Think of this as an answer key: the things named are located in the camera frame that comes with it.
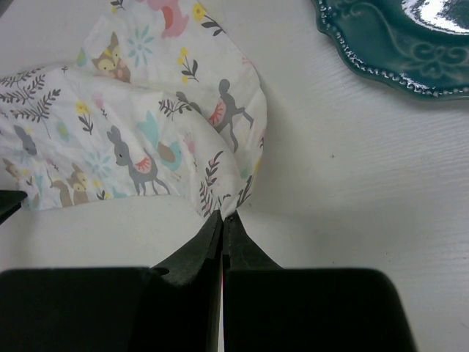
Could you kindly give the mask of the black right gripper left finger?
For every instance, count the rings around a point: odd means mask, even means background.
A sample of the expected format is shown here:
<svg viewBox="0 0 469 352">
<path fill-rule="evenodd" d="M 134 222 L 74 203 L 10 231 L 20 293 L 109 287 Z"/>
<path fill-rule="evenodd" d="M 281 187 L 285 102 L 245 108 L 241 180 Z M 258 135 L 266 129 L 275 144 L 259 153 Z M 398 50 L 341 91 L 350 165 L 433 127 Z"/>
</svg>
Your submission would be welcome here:
<svg viewBox="0 0 469 352">
<path fill-rule="evenodd" d="M 153 267 L 1 274 L 3 351 L 216 351 L 223 221 Z"/>
</svg>

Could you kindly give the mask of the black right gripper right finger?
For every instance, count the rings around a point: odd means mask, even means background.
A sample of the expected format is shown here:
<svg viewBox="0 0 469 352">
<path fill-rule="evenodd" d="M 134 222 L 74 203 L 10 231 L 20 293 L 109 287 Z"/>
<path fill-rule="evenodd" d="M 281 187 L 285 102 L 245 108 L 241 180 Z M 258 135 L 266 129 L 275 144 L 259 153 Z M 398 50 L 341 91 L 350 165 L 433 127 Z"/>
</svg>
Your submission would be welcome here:
<svg viewBox="0 0 469 352">
<path fill-rule="evenodd" d="M 416 351 L 392 281 L 369 268 L 286 269 L 248 236 L 223 228 L 226 351 Z"/>
</svg>

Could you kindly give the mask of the animal print cloth napkin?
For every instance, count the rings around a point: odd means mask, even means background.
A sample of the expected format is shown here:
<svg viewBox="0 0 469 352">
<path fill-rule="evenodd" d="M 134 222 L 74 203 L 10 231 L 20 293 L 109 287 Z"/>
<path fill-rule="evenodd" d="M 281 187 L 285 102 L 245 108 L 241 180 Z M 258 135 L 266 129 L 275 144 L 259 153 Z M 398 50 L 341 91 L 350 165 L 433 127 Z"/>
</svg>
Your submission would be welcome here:
<svg viewBox="0 0 469 352">
<path fill-rule="evenodd" d="M 73 63 L 1 75 L 1 187 L 32 210 L 173 194 L 202 217 L 252 194 L 267 104 L 198 1 L 110 1 Z"/>
</svg>

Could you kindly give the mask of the teal ceramic plate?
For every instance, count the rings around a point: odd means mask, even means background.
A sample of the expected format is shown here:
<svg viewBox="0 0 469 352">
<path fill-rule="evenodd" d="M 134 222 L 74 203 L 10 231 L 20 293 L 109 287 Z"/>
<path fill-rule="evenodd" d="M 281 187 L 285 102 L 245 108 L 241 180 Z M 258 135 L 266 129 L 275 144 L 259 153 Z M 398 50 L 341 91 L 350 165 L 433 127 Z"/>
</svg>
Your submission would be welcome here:
<svg viewBox="0 0 469 352">
<path fill-rule="evenodd" d="M 467 1 L 313 1 L 355 74 L 421 100 L 468 98 Z"/>
</svg>

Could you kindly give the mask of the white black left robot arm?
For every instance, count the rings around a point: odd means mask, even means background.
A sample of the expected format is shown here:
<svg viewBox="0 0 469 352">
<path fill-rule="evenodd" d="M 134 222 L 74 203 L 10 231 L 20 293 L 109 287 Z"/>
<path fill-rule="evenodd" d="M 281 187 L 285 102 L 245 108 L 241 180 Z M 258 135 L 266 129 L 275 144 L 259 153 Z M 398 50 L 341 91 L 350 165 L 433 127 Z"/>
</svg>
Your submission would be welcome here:
<svg viewBox="0 0 469 352">
<path fill-rule="evenodd" d="M 0 190 L 0 224 L 21 208 L 22 201 L 27 198 L 24 191 Z"/>
</svg>

